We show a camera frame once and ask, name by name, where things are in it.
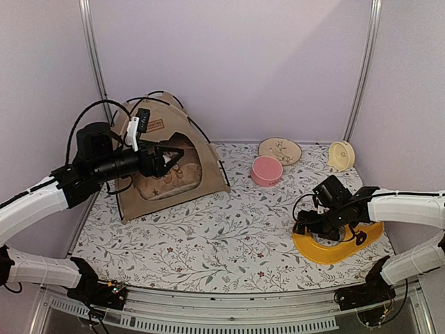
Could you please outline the pink round pet bowl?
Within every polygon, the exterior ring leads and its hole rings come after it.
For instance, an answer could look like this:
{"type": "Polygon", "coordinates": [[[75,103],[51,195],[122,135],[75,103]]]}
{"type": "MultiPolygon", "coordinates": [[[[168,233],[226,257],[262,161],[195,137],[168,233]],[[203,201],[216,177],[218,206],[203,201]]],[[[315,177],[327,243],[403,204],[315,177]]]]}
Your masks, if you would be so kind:
{"type": "Polygon", "coordinates": [[[282,178],[283,166],[274,157],[259,156],[252,162],[250,176],[263,187],[275,186],[282,178]]]}

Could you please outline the yellow double bowl holder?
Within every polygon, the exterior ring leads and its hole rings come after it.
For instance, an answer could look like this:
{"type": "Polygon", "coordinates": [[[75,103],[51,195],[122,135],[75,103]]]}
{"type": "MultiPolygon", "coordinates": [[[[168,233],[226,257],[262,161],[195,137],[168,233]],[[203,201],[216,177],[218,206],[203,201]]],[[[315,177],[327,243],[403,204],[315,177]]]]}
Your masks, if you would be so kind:
{"type": "Polygon", "coordinates": [[[292,234],[293,243],[298,252],[317,264],[336,264],[377,241],[384,232],[384,224],[359,224],[353,231],[346,228],[346,240],[338,241],[333,246],[318,243],[310,233],[292,234]]]}

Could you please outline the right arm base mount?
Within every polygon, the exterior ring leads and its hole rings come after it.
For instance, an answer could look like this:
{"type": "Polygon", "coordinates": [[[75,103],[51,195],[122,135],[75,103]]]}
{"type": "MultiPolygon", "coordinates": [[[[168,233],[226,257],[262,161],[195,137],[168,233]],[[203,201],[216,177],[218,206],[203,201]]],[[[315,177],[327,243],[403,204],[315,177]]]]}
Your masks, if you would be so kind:
{"type": "Polygon", "coordinates": [[[389,306],[384,307],[380,315],[371,315],[368,319],[365,316],[362,317],[364,324],[367,326],[380,326],[389,321],[389,309],[396,293],[394,288],[386,283],[381,276],[383,265],[388,259],[388,255],[379,259],[367,273],[364,283],[343,287],[334,293],[334,301],[341,310],[361,308],[374,303],[389,301],[389,306]]]}

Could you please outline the black flexible tent pole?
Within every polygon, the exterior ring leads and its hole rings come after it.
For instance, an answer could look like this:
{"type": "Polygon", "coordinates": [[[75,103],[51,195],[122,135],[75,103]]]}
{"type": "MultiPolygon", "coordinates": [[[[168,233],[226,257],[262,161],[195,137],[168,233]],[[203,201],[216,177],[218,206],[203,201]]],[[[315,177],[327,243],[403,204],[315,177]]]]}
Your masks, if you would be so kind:
{"type": "MultiPolygon", "coordinates": [[[[184,105],[182,104],[182,102],[180,101],[180,99],[178,97],[176,97],[175,95],[166,92],[164,90],[155,90],[152,91],[150,93],[147,93],[146,95],[144,95],[144,97],[146,98],[152,98],[152,99],[158,99],[161,100],[162,102],[168,102],[170,104],[176,104],[177,106],[179,106],[179,108],[187,115],[187,119],[188,122],[196,129],[199,131],[199,133],[201,133],[201,135],[204,137],[204,139],[206,140],[206,142],[211,146],[211,148],[213,149],[213,143],[211,142],[210,138],[207,136],[207,134],[202,130],[202,128],[194,121],[194,119],[192,119],[189,115],[188,112],[185,110],[184,105]]],[[[219,168],[222,171],[222,175],[225,178],[225,184],[230,187],[230,181],[229,178],[227,176],[227,172],[225,170],[223,161],[220,159],[219,155],[216,155],[216,160],[218,162],[219,168]]]]}

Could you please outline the beige fabric pet tent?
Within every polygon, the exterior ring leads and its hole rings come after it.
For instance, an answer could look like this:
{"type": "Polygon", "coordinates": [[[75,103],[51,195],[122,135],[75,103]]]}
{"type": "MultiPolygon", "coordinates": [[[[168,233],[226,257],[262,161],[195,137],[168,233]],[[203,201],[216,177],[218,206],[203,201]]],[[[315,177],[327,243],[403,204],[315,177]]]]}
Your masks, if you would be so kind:
{"type": "Polygon", "coordinates": [[[144,200],[139,196],[133,186],[133,176],[140,173],[133,173],[129,178],[116,180],[115,190],[120,194],[126,220],[130,221],[215,192],[230,191],[216,160],[216,150],[212,149],[201,133],[188,122],[187,115],[179,106],[144,97],[133,110],[133,116],[137,114],[139,108],[151,111],[147,132],[143,133],[141,138],[162,145],[161,141],[168,141],[176,132],[185,135],[197,150],[202,165],[202,180],[194,189],[160,200],[144,200]]]}

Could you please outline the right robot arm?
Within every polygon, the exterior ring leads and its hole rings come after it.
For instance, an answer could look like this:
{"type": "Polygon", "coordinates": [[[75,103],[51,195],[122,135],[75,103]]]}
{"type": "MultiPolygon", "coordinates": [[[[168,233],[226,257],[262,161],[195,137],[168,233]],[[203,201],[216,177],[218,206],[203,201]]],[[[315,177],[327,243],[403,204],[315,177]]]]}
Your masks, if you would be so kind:
{"type": "Polygon", "coordinates": [[[365,303],[375,303],[387,286],[444,265],[444,192],[416,192],[363,186],[351,193],[334,175],[310,195],[313,210],[293,213],[293,242],[308,260],[335,264],[372,244],[388,222],[440,229],[431,239],[399,255],[379,260],[359,289],[365,303]]]}

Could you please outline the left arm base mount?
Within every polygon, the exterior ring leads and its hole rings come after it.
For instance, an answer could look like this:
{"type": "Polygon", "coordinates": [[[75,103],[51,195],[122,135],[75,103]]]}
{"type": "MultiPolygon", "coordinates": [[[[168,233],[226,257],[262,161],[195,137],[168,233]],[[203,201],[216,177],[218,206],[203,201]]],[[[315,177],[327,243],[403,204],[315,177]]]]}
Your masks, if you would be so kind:
{"type": "Polygon", "coordinates": [[[81,277],[76,287],[67,288],[67,297],[84,305],[97,305],[114,310],[123,310],[127,298],[127,285],[117,280],[106,283],[99,280],[95,270],[80,257],[71,257],[81,277]]]}

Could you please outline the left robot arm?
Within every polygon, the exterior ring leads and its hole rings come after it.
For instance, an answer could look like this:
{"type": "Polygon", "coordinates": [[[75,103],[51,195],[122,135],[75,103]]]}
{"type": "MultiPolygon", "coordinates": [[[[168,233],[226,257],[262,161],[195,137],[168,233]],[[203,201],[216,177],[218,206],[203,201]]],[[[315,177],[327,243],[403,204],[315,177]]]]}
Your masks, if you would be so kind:
{"type": "Polygon", "coordinates": [[[34,223],[85,202],[107,182],[139,173],[163,177],[183,157],[181,148],[139,139],[139,119],[132,118],[128,143],[105,122],[76,133],[77,153],[36,185],[1,204],[1,284],[37,283],[76,289],[89,302],[103,296],[91,266],[81,258],[55,259],[24,253],[7,241],[34,223]]]}

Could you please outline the pale yellow pet bowl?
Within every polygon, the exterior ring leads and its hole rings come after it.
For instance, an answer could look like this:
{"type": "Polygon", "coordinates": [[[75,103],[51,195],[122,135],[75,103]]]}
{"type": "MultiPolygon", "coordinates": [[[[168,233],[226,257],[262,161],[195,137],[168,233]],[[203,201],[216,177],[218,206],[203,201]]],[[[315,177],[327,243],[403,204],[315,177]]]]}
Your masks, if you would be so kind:
{"type": "Polygon", "coordinates": [[[329,147],[327,164],[338,172],[352,168],[355,163],[355,151],[347,141],[333,142],[329,147]]]}

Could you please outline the white and brown pillow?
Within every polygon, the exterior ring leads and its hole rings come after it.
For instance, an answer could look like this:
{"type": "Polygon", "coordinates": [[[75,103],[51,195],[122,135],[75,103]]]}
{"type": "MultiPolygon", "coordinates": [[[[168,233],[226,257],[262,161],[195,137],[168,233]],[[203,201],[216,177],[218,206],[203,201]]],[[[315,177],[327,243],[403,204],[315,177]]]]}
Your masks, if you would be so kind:
{"type": "Polygon", "coordinates": [[[202,165],[197,150],[183,134],[174,133],[164,146],[181,148],[184,156],[163,177],[133,176],[133,187],[144,200],[169,198],[196,188],[202,180],[202,165]]]}

